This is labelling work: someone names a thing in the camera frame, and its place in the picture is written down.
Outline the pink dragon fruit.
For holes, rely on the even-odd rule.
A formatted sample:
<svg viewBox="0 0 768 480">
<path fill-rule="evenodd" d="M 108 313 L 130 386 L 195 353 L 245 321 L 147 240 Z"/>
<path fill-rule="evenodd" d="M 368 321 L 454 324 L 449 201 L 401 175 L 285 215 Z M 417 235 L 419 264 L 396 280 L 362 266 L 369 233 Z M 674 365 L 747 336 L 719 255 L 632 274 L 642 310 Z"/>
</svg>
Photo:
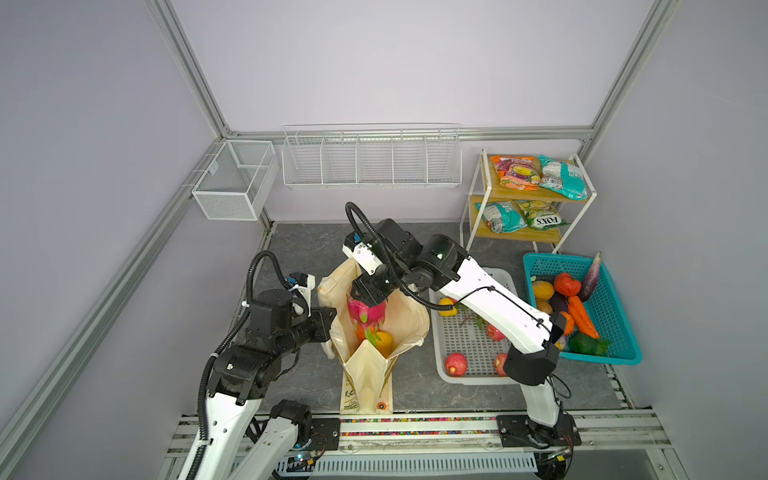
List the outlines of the pink dragon fruit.
<svg viewBox="0 0 768 480">
<path fill-rule="evenodd" d="M 366 328 L 368 333 L 368 338 L 366 340 L 369 342 L 371 334 L 380 330 L 381 325 L 385 321 L 386 307 L 386 302 L 382 302 L 376 306 L 368 306 L 360 300 L 347 296 L 347 309 L 355 333 L 358 326 Z"/>
</svg>

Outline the yellow pear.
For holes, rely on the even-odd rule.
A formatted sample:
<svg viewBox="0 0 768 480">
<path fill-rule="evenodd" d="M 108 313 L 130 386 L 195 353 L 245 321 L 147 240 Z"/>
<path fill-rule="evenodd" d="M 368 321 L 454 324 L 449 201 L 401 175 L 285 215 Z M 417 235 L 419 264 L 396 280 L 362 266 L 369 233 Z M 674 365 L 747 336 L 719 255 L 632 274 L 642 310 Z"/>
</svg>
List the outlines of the yellow pear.
<svg viewBox="0 0 768 480">
<path fill-rule="evenodd" d="M 394 351 L 394 338 L 386 331 L 372 333 L 370 342 L 384 358 L 388 358 Z"/>
</svg>

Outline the cream canvas grocery bag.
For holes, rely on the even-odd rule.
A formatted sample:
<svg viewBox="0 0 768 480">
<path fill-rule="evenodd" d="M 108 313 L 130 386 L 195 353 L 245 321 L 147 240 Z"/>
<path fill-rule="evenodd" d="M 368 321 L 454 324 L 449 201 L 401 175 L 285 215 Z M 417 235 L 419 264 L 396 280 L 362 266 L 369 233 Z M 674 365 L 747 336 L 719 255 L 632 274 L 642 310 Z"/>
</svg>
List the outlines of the cream canvas grocery bag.
<svg viewBox="0 0 768 480">
<path fill-rule="evenodd" d="M 357 263 L 348 259 L 318 287 L 320 305 L 337 310 L 328 351 L 336 355 L 344 372 L 341 412 L 390 415 L 394 412 L 394 366 L 399 356 L 423 344 L 429 317 L 426 308 L 412 298 L 400 291 L 392 293 L 386 301 L 386 317 L 380 330 L 392 335 L 394 351 L 384 358 L 368 340 L 357 339 L 348 313 L 347 296 L 360 273 Z"/>
</svg>

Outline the orange pumpkin vegetable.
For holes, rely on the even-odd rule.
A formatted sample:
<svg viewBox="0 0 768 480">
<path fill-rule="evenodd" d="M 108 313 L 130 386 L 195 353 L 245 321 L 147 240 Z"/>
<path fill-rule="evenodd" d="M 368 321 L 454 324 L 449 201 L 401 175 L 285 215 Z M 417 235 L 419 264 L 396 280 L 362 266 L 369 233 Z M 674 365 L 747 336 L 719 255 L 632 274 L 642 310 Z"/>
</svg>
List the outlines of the orange pumpkin vegetable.
<svg viewBox="0 0 768 480">
<path fill-rule="evenodd" d="M 564 335 L 570 336 L 576 330 L 575 320 L 568 312 L 561 312 L 561 315 L 565 318 Z"/>
</svg>

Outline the purple eggplant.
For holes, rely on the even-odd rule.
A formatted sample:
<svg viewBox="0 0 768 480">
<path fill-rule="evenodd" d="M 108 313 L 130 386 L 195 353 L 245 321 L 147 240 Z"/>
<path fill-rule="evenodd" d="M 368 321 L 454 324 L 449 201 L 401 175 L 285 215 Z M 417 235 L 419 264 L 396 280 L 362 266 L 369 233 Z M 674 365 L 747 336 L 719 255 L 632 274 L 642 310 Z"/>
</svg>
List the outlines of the purple eggplant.
<svg viewBox="0 0 768 480">
<path fill-rule="evenodd" d="M 597 252 L 591 262 L 591 265 L 581 282 L 581 290 L 578 294 L 582 302 L 588 301 L 595 292 L 598 283 L 600 270 L 602 266 L 602 256 L 600 252 Z"/>
</svg>

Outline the red tomato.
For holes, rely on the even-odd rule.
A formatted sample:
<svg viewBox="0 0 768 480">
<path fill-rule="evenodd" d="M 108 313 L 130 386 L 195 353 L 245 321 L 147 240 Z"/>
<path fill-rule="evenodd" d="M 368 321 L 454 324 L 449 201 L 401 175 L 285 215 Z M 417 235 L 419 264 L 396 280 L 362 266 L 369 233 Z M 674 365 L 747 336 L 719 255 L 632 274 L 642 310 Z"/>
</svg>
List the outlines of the red tomato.
<svg viewBox="0 0 768 480">
<path fill-rule="evenodd" d="M 582 283 L 566 272 L 555 277 L 553 286 L 557 293 L 565 297 L 577 296 L 582 289 Z"/>
</svg>

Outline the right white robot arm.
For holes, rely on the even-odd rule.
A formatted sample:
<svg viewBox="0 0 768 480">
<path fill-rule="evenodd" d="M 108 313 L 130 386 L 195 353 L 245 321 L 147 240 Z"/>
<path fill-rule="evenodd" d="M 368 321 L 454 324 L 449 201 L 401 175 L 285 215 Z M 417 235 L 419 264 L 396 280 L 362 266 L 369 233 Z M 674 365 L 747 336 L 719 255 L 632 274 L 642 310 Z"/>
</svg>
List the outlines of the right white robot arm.
<svg viewBox="0 0 768 480">
<path fill-rule="evenodd" d="M 453 299 L 493 325 L 509 341 L 504 374 L 521 388 L 527 417 L 512 432 L 516 446 L 545 449 L 580 444 L 573 417 L 557 398 L 550 380 L 564 334 L 563 315 L 550 316 L 521 300 L 493 279 L 456 241 L 435 234 L 419 242 L 392 219 L 372 224 L 353 202 L 345 205 L 353 231 L 344 240 L 345 255 L 361 270 L 351 296 L 368 307 L 384 303 L 395 291 L 438 311 L 425 291 Z"/>
</svg>

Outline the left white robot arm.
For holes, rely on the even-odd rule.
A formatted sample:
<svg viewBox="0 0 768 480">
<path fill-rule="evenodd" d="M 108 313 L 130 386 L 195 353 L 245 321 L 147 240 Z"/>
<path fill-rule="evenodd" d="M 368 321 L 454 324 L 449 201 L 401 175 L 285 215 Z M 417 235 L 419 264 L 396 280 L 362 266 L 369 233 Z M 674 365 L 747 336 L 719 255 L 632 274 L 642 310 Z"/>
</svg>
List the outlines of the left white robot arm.
<svg viewBox="0 0 768 480">
<path fill-rule="evenodd" d="M 182 479 L 271 479 L 295 447 L 312 441 L 312 413 L 282 400 L 268 418 L 255 420 L 270 384 L 285 374 L 285 356 L 330 341 L 337 311 L 312 308 L 310 276 L 285 276 L 268 250 L 251 261 L 245 308 L 208 357 L 197 393 L 197 437 Z"/>
</svg>

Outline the white plastic fruit basket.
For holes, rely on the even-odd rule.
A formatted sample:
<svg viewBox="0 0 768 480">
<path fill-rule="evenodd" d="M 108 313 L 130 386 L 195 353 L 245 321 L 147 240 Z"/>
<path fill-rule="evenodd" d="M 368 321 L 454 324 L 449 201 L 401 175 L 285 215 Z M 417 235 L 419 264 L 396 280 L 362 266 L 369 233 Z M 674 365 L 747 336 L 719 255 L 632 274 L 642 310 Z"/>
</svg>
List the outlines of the white plastic fruit basket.
<svg viewBox="0 0 768 480">
<path fill-rule="evenodd" d="M 469 260 L 458 274 L 457 282 L 430 293 L 440 307 L 431 313 L 438 374 L 453 384 L 514 385 L 496 360 L 512 346 L 541 351 L 550 339 L 549 315 L 519 298 L 511 276 L 499 268 Z"/>
</svg>

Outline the red apple front left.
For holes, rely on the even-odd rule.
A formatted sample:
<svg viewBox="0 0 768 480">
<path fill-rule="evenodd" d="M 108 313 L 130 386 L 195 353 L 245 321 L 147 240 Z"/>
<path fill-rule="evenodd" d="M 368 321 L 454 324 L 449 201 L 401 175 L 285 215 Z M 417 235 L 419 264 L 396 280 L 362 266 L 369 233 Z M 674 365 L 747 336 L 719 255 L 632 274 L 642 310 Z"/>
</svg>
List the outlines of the red apple front left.
<svg viewBox="0 0 768 480">
<path fill-rule="evenodd" d="M 468 371 L 467 358 L 461 353 L 452 353 L 446 357 L 445 371 L 451 377 L 462 377 Z"/>
</svg>

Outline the small white mesh basket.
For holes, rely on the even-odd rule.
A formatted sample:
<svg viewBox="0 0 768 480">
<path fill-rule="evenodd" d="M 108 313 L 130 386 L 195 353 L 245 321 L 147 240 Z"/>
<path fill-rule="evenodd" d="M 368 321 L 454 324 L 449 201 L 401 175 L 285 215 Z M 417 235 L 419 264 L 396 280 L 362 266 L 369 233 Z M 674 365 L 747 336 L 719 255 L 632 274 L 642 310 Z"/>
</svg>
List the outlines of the small white mesh basket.
<svg viewBox="0 0 768 480">
<path fill-rule="evenodd" d="M 272 142 L 225 140 L 192 194 L 208 220 L 258 221 L 278 173 Z"/>
</svg>

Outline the green Fox's candy packet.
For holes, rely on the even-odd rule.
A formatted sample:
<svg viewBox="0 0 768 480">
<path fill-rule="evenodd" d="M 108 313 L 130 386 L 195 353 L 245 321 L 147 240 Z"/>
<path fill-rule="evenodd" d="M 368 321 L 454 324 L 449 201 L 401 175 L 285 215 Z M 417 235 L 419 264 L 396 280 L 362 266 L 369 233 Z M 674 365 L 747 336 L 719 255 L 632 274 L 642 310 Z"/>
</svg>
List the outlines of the green Fox's candy packet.
<svg viewBox="0 0 768 480">
<path fill-rule="evenodd" d="M 539 200 L 516 200 L 515 203 L 531 229 L 546 231 L 568 225 L 551 203 Z"/>
</svg>

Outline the orange carrot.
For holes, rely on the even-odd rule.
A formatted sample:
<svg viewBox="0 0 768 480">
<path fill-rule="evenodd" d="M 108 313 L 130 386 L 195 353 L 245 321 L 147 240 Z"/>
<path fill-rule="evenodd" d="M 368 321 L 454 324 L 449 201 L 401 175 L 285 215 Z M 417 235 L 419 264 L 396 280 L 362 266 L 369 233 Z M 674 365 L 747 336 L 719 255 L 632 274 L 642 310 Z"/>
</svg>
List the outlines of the orange carrot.
<svg viewBox="0 0 768 480">
<path fill-rule="evenodd" d="M 600 335 L 592 322 L 582 300 L 578 296 L 568 298 L 569 313 L 574 318 L 576 327 L 581 333 L 593 338 L 600 339 Z"/>
</svg>

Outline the teal snack packet upper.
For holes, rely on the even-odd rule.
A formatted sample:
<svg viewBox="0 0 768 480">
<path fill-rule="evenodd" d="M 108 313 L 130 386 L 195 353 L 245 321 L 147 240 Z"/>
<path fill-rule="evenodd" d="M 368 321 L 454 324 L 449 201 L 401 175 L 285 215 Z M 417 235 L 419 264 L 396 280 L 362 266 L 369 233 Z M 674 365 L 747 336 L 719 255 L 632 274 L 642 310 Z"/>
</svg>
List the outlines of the teal snack packet upper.
<svg viewBox="0 0 768 480">
<path fill-rule="evenodd" d="M 540 156 L 539 187 L 555 192 L 569 200 L 582 201 L 589 196 L 581 170 L 570 163 Z"/>
</svg>

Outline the teal plastic vegetable basket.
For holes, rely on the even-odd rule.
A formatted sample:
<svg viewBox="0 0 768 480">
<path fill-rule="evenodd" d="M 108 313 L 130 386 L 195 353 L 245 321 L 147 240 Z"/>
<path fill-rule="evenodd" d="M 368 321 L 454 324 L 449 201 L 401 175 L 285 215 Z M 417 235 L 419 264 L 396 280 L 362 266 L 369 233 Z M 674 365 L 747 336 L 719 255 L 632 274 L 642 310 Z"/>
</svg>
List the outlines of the teal plastic vegetable basket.
<svg viewBox="0 0 768 480">
<path fill-rule="evenodd" d="M 527 253 L 523 257 L 526 289 L 529 301 L 534 300 L 533 278 L 554 278 L 560 273 L 569 273 L 582 280 L 588 273 L 593 259 L 574 255 L 550 253 Z M 566 348 L 563 358 L 590 363 L 612 365 L 637 365 L 642 361 L 642 352 L 626 315 L 610 272 L 604 264 L 600 266 L 597 287 L 586 301 L 586 312 L 597 328 L 602 339 L 611 342 L 604 355 L 587 355 L 571 352 Z"/>
</svg>

